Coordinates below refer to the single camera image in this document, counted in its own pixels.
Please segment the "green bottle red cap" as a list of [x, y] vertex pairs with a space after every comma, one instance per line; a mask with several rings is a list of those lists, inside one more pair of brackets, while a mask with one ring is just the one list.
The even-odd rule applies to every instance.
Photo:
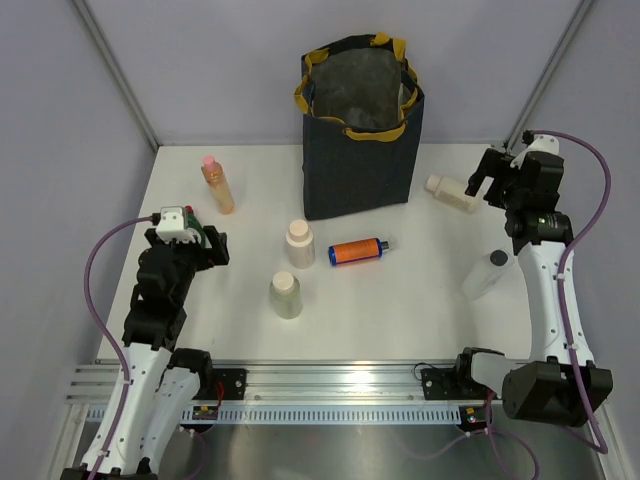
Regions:
[[202, 247], [206, 247], [206, 235], [203, 229], [203, 226], [197, 219], [194, 209], [192, 206], [187, 205], [185, 207], [186, 211], [186, 220], [187, 220], [187, 229], [192, 232], [194, 238], [197, 240], [197, 243]]

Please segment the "cream bottle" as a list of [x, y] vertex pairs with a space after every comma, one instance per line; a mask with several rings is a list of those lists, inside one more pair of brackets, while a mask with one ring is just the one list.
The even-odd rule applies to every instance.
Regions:
[[480, 198], [466, 194], [466, 185], [446, 176], [430, 175], [425, 189], [438, 201], [466, 213], [474, 213]]

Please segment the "clear bottle beige cap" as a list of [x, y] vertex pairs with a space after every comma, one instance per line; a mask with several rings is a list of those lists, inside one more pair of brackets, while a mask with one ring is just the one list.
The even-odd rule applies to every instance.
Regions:
[[275, 273], [269, 285], [269, 300], [274, 312], [283, 319], [294, 319], [302, 312], [301, 286], [288, 271]]

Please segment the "white bottle beige cap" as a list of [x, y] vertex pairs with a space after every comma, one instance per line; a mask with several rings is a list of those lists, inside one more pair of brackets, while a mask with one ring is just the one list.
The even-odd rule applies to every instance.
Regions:
[[306, 220], [293, 220], [285, 235], [286, 252], [291, 265], [306, 269], [315, 261], [314, 234]]

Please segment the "pink cap orange bottle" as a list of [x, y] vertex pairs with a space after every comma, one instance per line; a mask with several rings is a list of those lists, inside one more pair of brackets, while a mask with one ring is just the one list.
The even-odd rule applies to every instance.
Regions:
[[222, 165], [214, 156], [206, 156], [202, 159], [201, 171], [219, 211], [225, 215], [231, 214], [235, 202]]

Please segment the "clear bottle black cap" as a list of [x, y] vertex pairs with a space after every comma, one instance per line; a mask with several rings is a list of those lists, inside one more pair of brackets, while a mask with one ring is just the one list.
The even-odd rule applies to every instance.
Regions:
[[478, 260], [462, 283], [461, 290], [469, 300], [485, 295], [513, 265], [514, 257], [506, 250], [496, 249]]

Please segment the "orange blue spray bottle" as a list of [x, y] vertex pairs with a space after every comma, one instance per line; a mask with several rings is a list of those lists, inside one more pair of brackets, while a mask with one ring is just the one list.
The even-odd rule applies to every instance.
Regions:
[[372, 237], [331, 245], [328, 247], [329, 263], [332, 267], [338, 267], [379, 260], [385, 253], [396, 248], [397, 244], [397, 239], [390, 236], [386, 240]]

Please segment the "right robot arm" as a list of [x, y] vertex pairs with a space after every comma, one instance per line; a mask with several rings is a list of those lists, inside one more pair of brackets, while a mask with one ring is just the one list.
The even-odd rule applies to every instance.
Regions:
[[512, 156], [489, 148], [468, 180], [474, 196], [492, 181], [485, 201], [505, 212], [505, 231], [524, 275], [531, 319], [527, 363], [467, 347], [454, 364], [453, 385], [474, 397], [487, 388], [512, 419], [581, 427], [613, 389], [610, 370], [596, 366], [581, 329], [573, 282], [573, 229], [557, 210], [564, 161], [531, 148]]

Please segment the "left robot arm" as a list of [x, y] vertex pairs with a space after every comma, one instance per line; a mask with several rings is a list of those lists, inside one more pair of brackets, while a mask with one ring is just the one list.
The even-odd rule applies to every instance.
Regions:
[[94, 440], [64, 479], [155, 479], [187, 404], [215, 385], [208, 352], [176, 346], [195, 275], [229, 262], [227, 236], [205, 226], [202, 240], [166, 241], [146, 231], [121, 342], [120, 371]]

